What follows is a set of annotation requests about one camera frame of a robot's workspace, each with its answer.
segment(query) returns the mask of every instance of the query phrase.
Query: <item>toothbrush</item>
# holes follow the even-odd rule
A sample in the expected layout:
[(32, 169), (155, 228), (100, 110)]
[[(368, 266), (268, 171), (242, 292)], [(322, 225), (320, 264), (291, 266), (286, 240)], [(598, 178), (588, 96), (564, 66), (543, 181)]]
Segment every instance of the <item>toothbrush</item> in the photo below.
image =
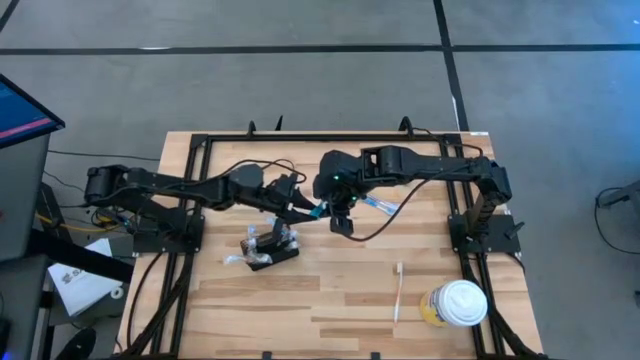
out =
[(402, 292), (402, 277), (403, 277), (403, 269), (402, 262), (398, 262), (396, 266), (396, 273), (400, 275), (398, 278), (398, 293), (396, 294), (396, 307), (393, 311), (393, 326), (398, 326), (398, 313), (400, 312), (400, 293)]

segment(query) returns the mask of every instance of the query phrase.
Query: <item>wooden tabletop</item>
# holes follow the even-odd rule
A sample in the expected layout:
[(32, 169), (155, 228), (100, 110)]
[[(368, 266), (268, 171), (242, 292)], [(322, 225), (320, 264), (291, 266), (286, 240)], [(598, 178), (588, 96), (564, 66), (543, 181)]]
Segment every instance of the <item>wooden tabletop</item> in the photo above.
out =
[[(159, 172), (183, 176), (191, 134), (168, 133)], [(482, 147), (485, 155), (493, 157), (487, 134), (462, 133), (462, 140)], [(379, 145), (389, 143), (216, 143), (209, 176), (246, 158), (286, 158), (309, 177), (300, 188), (312, 199), (313, 178), (325, 152), (337, 149), (358, 156), (360, 148)], [(431, 143), (395, 145), (424, 155), (439, 154), (438, 147)], [(267, 169), (265, 183), (282, 170), (275, 166)], [(194, 178), (198, 173), (196, 166)], [(413, 186), (415, 183), (380, 188), (372, 194), (400, 202)], [(167, 206), (177, 204), (175, 199), (157, 199)], [(195, 257), (180, 357), (256, 358), (263, 351), (272, 351), (274, 357), (280, 358), (367, 358), (371, 352), (380, 352), (387, 359), (475, 358), (469, 329), (433, 327), (422, 320), (418, 311), (425, 292), (461, 278), (446, 225), (449, 213), (445, 183), (434, 181), (421, 188), (376, 238), (365, 243), (350, 241), (331, 233), (327, 219), (296, 225), (300, 256), (253, 272), (244, 264), (224, 265), (223, 259), (241, 253), (239, 242), (246, 238), (248, 225), (267, 231), (268, 214), (241, 205), (225, 212), (204, 210), (205, 236)], [(352, 218), (357, 236), (372, 233), (388, 219), (365, 204), (356, 206)], [(134, 337), (157, 309), (166, 257), (156, 263), (144, 283), (135, 309)], [(152, 258), (150, 254), (136, 261), (131, 289), (138, 287)], [(404, 263), (405, 278), (400, 320), (394, 327), (394, 271), (399, 261)], [(488, 263), (498, 309), (525, 344), (542, 351), (522, 269), (502, 254), (490, 255)], [(176, 276), (180, 267), (178, 262)], [(122, 344), (133, 293), (129, 293), (118, 335)], [(173, 318), (172, 310), (163, 337), (165, 351), (169, 348)], [(492, 351), (486, 321), (483, 332), (487, 350)]]

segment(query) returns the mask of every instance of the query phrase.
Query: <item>cable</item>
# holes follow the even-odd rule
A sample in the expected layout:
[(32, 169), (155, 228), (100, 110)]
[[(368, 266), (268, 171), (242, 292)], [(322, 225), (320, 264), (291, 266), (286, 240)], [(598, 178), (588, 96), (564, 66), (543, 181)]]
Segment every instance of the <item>cable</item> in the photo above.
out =
[(135, 160), (144, 160), (144, 161), (160, 161), (160, 159), (156, 159), (156, 158), (147, 158), (147, 157), (133, 156), (133, 155), (89, 154), (89, 153), (60, 151), (60, 150), (48, 150), (48, 152), (53, 154), (59, 154), (59, 155), (86, 156), (86, 157), (115, 157), (115, 158), (122, 158), (122, 159), (135, 159)]
[(600, 203), (600, 197), (602, 197), (602, 195), (604, 193), (606, 193), (607, 191), (620, 190), (620, 189), (621, 188), (619, 188), (619, 187), (610, 187), (610, 188), (606, 188), (606, 189), (600, 191), (598, 196), (596, 196), (596, 203), (595, 203), (595, 206), (593, 207), (593, 219), (594, 219), (594, 221), (596, 223), (596, 228), (598, 229), (598, 234), (600, 234), (600, 238), (610, 248), (612, 248), (613, 250), (619, 251), (621, 253), (629, 254), (629, 255), (640, 255), (640, 251), (624, 250), (624, 249), (621, 249), (621, 248), (613, 245), (612, 243), (610, 243), (609, 240), (607, 240), (607, 238), (604, 236), (604, 234), (602, 233), (602, 229), (600, 228), (600, 222), (598, 221), (598, 204)]
[(48, 173), (46, 170), (43, 170), (42, 172), (43, 172), (45, 175), (47, 175), (47, 176), (49, 176), (49, 177), (53, 178), (53, 180), (57, 181), (60, 185), (62, 185), (62, 186), (66, 186), (66, 187), (69, 187), (69, 188), (72, 188), (72, 189), (76, 189), (76, 190), (78, 190), (78, 191), (80, 191), (81, 193), (83, 193), (83, 194), (84, 194), (84, 190), (82, 190), (82, 188), (81, 188), (81, 187), (76, 186), (76, 185), (72, 185), (72, 184), (67, 184), (67, 183), (65, 183), (64, 181), (60, 180), (57, 176), (55, 176), (55, 175), (53, 175), (53, 174)]
[(507, 253), (507, 256), (509, 256), (510, 258), (512, 258), (515, 262), (518, 263), (518, 265), (520, 265), (520, 267), (522, 268), (522, 273), (526, 274), (527, 273), (527, 269), (524, 267), (524, 263), (522, 262), (522, 260), (520, 260), (520, 258), (518, 257), (518, 255), (514, 254), (514, 253)]
[[(36, 217), (40, 220), (43, 221), (47, 224), (53, 224), (53, 220), (49, 219), (48, 217), (44, 217), (38, 213), (36, 213)], [(117, 228), (120, 227), (120, 225), (117, 226), (113, 226), (110, 228), (105, 228), (105, 229), (89, 229), (89, 228), (81, 228), (81, 227), (77, 227), (77, 226), (73, 226), (73, 225), (67, 225), (67, 224), (60, 224), (60, 227), (69, 229), (69, 230), (75, 230), (75, 231), (80, 231), (80, 232), (109, 232), (112, 230), (115, 230)]]
[(127, 347), (128, 348), (131, 347), (131, 325), (133, 324), (133, 312), (136, 309), (138, 296), (140, 296), (140, 289), (142, 289), (142, 285), (144, 285), (144, 281), (147, 279), (147, 276), (149, 276), (149, 272), (151, 271), (151, 268), (153, 268), (153, 265), (158, 261), (158, 259), (160, 259), (160, 256), (162, 256), (162, 254), (163, 253), (158, 253), (158, 255), (156, 255), (153, 258), (153, 260), (151, 260), (151, 263), (149, 263), (149, 266), (147, 266), (147, 269), (144, 271), (144, 274), (142, 274), (142, 278), (140, 279), (140, 284), (138, 284), (136, 293), (133, 295), (133, 301), (131, 302), (131, 309), (129, 310), (129, 323), (127, 324)]
[(432, 139), (434, 139), (435, 141), (437, 141), (438, 143), (442, 144), (442, 145), (448, 145), (448, 146), (453, 146), (453, 147), (459, 147), (459, 148), (469, 148), (469, 149), (474, 149), (476, 151), (478, 151), (479, 155), (478, 156), (484, 156), (484, 150), (482, 150), (481, 147), (479, 146), (475, 146), (475, 145), (471, 145), (471, 144), (445, 144), (442, 139), (440, 139), (439, 137), (437, 137), (436, 135), (434, 135), (429, 129), (425, 129), (425, 128), (413, 128), (414, 130), (420, 130), (420, 131), (425, 131), (429, 136), (431, 136)]
[(122, 353), (122, 345), (120, 344), (120, 341), (118, 341), (118, 335), (116, 335), (116, 346), (118, 346), (118, 351)]
[(84, 203), (84, 204), (78, 204), (78, 205), (58, 205), (58, 207), (60, 209), (70, 209), (70, 208), (74, 208), (74, 207), (87, 207), (89, 206), (89, 204)]
[(69, 324), (71, 324), (71, 326), (73, 326), (74, 328), (76, 328), (78, 330), (93, 329), (93, 327), (96, 326), (96, 324), (98, 323), (99, 320), (100, 320), (100, 318), (95, 318), (95, 319), (93, 319), (93, 322), (90, 325), (87, 325), (87, 326), (76, 325), (73, 321), (69, 321)]
[[(291, 164), (291, 167), (282, 165), (282, 164), (279, 163), (279, 161), (287, 161), (287, 162), (289, 162)], [(302, 184), (303, 182), (307, 181), (307, 175), (305, 173), (302, 173), (302, 172), (296, 170), (295, 166), (294, 166), (294, 164), (293, 164), (293, 162), (291, 160), (288, 160), (288, 159), (277, 159), (277, 160), (273, 160), (273, 161), (268, 161), (268, 160), (244, 159), (244, 160), (240, 160), (237, 163), (231, 165), (227, 170), (223, 171), (219, 175), (216, 175), (214, 177), (211, 177), (211, 178), (208, 178), (208, 179), (204, 179), (204, 180), (201, 180), (201, 181), (196, 181), (194, 183), (185, 184), (185, 185), (193, 186), (193, 185), (200, 185), (200, 184), (206, 183), (207, 181), (210, 181), (210, 180), (216, 179), (216, 178), (218, 178), (220, 176), (226, 175), (231, 170), (233, 170), (236, 167), (238, 167), (239, 165), (242, 165), (242, 164), (245, 164), (245, 163), (267, 164), (266, 166), (262, 167), (263, 170), (268, 168), (269, 166), (272, 166), (272, 165), (279, 166), (279, 167), (281, 167), (283, 169), (287, 169), (287, 170), (289, 170), (289, 171), (291, 171), (293, 173), (296, 173), (296, 174), (302, 176), (303, 179), (302, 180), (298, 180), (296, 182), (297, 184)]]
[[(464, 166), (459, 166), (457, 168), (453, 168), (453, 169), (448, 169), (448, 170), (443, 170), (433, 176), (431, 176), (428, 179), (423, 180), (422, 182), (420, 182), (418, 185), (416, 185), (416, 187), (413, 188), (413, 190), (411, 190), (411, 192), (409, 192), (409, 194), (404, 198), (404, 200), (402, 200), (402, 202), (400, 203), (400, 205), (398, 205), (398, 209), (393, 213), (393, 215), (391, 215), (391, 217), (389, 218), (389, 220), (387, 220), (386, 223), (384, 223), (384, 225), (382, 225), (378, 230), (376, 230), (373, 234), (364, 237), (364, 238), (356, 238), (353, 237), (351, 235), (345, 235), (342, 234), (342, 236), (346, 237), (349, 240), (353, 240), (353, 241), (358, 241), (358, 242), (364, 242), (364, 241), (369, 241), (371, 239), (373, 239), (374, 237), (378, 236), (381, 232), (383, 232), (387, 226), (389, 226), (393, 220), (398, 216), (398, 214), (400, 214), (400, 211), (402, 211), (402, 209), (404, 208), (404, 206), (409, 202), (409, 200), (411, 200), (411, 197), (426, 183), (428, 183), (431, 180), (435, 180), (438, 177), (450, 174), (450, 173), (454, 173), (456, 171), (462, 170), (466, 167), (469, 167), (471, 164), (467, 163)], [(329, 212), (331, 214), (331, 217), (333, 217), (333, 204), (331, 202), (329, 202)]]
[[(294, 168), (294, 169), (296, 168), (296, 165), (293, 163), (293, 161), (291, 161), (291, 160), (289, 160), (289, 159), (276, 159), (276, 160), (273, 160), (273, 164), (277, 164), (277, 163), (278, 163), (278, 162), (280, 162), (280, 161), (286, 161), (286, 162), (288, 162), (288, 163), (289, 163), (289, 165), (290, 165), (292, 168)], [(271, 165), (273, 165), (273, 164), (268, 164), (268, 165), (263, 166), (263, 167), (262, 167), (262, 170), (264, 170), (264, 169), (268, 168), (269, 166), (271, 166)]]
[(67, 216), (67, 215), (64, 215), (64, 220), (65, 220), (65, 221), (66, 221), (66, 220), (76, 221), (76, 222), (79, 222), (79, 223), (82, 223), (82, 224), (86, 224), (86, 225), (94, 225), (94, 226), (95, 226), (95, 224), (92, 224), (92, 223), (91, 223), (91, 222), (89, 222), (89, 221), (82, 220), (82, 219), (78, 219), (78, 218), (74, 218), (74, 217)]

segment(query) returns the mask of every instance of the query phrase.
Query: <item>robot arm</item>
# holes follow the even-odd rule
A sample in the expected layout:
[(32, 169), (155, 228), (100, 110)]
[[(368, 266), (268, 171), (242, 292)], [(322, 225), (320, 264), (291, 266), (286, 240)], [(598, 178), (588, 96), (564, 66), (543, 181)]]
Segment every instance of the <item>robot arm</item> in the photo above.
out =
[(496, 206), (511, 198), (505, 169), (486, 157), (424, 156), (399, 146), (362, 149), (359, 157), (337, 150), (326, 153), (313, 182), (313, 196), (327, 203), (331, 231), (348, 236), (353, 233), (349, 210), (374, 188), (435, 179), (473, 182), (480, 189), (473, 209), (467, 212), (472, 237), (486, 234)]
[(263, 186), (263, 169), (256, 165), (240, 166), (228, 173), (202, 181), (149, 172), (122, 165), (91, 168), (85, 189), (85, 201), (97, 207), (117, 206), (143, 217), (155, 219), (160, 227), (181, 229), (187, 213), (181, 208), (166, 208), (150, 195), (166, 195), (224, 211), (232, 205), (244, 204), (275, 214), (286, 224), (312, 221), (316, 218), (295, 208), (313, 209), (296, 187), (297, 174), (281, 175)]

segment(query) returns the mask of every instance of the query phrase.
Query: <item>computer screen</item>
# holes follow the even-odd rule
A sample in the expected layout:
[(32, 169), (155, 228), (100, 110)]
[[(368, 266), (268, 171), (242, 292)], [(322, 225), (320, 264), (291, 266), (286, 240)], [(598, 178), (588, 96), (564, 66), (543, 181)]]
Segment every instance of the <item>computer screen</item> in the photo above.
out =
[(0, 74), (0, 148), (63, 127), (60, 118)]

